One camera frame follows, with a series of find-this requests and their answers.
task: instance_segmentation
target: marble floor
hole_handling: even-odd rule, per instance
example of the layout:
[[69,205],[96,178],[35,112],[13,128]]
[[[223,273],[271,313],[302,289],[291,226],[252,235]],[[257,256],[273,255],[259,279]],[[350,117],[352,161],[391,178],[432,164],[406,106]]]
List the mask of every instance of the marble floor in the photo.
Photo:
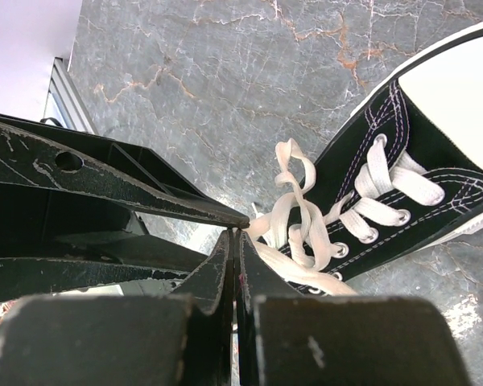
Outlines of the marble floor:
[[[315,158],[379,80],[483,20],[483,0],[84,0],[71,75],[101,135],[148,146],[202,191],[269,210],[275,143]],[[207,253],[219,229],[151,217]],[[483,231],[349,282],[414,294],[448,320],[483,385]]]

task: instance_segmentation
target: black metal frame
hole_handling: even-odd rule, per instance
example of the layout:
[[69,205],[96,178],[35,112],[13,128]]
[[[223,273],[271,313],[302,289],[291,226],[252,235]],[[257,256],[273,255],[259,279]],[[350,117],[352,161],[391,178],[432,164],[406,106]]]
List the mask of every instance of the black metal frame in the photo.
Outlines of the black metal frame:
[[[221,225],[207,257],[134,210]],[[419,299],[309,298],[259,258],[246,216],[148,149],[0,116],[0,384],[468,385],[444,319]],[[140,279],[158,297],[50,294]]]

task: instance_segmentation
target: white shoelace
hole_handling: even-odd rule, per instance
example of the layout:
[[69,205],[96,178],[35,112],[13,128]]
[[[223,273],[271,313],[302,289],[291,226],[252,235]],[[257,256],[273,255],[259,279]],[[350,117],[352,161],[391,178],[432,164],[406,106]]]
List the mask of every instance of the white shoelace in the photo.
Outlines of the white shoelace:
[[[397,189],[425,206],[436,205],[444,199],[444,190],[423,177],[426,171],[406,152],[388,170],[385,146],[386,136],[378,135],[367,154],[367,163],[356,177],[354,187],[361,199],[348,211],[341,213],[343,205],[353,196],[349,193],[335,203],[326,216],[322,216],[320,209],[303,197],[315,185],[315,166],[293,139],[277,144],[275,153],[281,173],[275,177],[275,184],[281,187],[289,183],[293,192],[282,195],[270,213],[257,213],[257,218],[250,222],[247,232],[259,256],[284,280],[309,285],[331,295],[355,294],[353,289],[341,281],[339,273],[330,275],[320,272],[332,258],[343,258],[349,253],[346,244],[331,243],[326,226],[340,220],[347,231],[361,243],[371,244],[378,239],[378,231],[371,228],[363,217],[390,227],[404,226],[411,218],[410,212],[406,210],[393,209],[376,201],[380,195]],[[302,188],[288,170],[292,158],[303,163],[305,183]],[[293,207],[300,208],[302,223],[291,225],[287,230],[288,217]],[[266,244],[257,242],[260,236]],[[305,253],[304,242],[312,248],[313,257]],[[278,251],[286,243],[290,245],[291,259]]]

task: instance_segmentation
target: sneaker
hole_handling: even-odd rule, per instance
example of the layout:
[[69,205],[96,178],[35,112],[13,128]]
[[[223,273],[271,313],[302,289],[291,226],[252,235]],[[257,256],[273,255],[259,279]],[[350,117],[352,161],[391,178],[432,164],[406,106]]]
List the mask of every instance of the sneaker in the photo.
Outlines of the sneaker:
[[[343,281],[482,229],[483,23],[397,68],[315,165],[293,140],[276,154],[275,182],[293,192],[248,232],[261,258],[305,294],[354,294]],[[292,158],[304,165],[303,186],[288,170]]]

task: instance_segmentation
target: eyelet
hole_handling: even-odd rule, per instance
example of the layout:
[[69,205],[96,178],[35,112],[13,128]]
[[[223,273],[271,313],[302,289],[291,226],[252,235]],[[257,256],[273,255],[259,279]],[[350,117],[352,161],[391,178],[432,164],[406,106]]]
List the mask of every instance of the eyelet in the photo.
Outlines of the eyelet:
[[360,239],[360,242],[363,244],[372,244],[375,240],[378,239],[379,237],[379,232],[376,228],[371,228],[370,231],[372,234],[369,237],[366,237],[365,239]]
[[399,219],[397,226],[402,227],[411,220],[411,213],[406,209],[399,209],[399,211],[402,213],[402,217]]
[[334,243],[338,247],[340,247],[340,250],[335,253],[333,256],[335,259],[341,259],[343,257],[346,257],[349,254],[349,247],[347,246],[346,243]]
[[378,134],[376,136],[376,138],[374,139],[374,145],[378,142],[383,142],[383,147],[386,146],[386,143],[388,142],[388,138],[386,137],[385,134],[381,133],[381,134]]
[[440,195],[440,197],[437,197],[437,199],[435,201],[433,201],[433,203],[431,205],[432,206],[438,205],[439,203],[444,201],[444,199],[445,199],[445,191],[442,195]]
[[318,294],[320,294],[322,291],[321,291],[320,289],[318,289],[318,288],[308,288],[308,292],[309,292],[310,294],[318,295]]

